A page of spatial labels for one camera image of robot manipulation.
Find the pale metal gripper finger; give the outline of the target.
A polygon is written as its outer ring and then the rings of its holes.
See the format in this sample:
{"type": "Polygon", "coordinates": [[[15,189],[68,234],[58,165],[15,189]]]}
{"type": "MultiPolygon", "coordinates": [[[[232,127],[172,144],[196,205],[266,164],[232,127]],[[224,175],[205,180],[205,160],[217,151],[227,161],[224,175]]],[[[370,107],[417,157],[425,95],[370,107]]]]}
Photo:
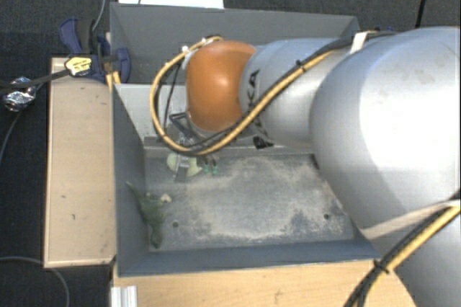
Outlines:
{"type": "Polygon", "coordinates": [[[175,166],[175,182],[185,182],[189,171],[189,159],[187,157],[177,157],[175,166]]]}

